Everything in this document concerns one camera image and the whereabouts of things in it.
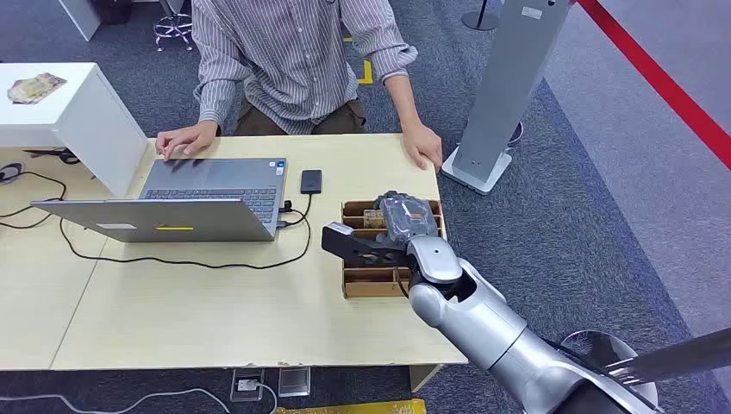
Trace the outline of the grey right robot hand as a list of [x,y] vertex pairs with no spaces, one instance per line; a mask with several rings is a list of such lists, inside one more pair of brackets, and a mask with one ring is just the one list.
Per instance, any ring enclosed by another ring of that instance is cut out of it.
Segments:
[[387,237],[396,246],[405,247],[419,236],[438,236],[439,228],[427,200],[407,193],[388,191],[378,196],[373,208],[382,212]]

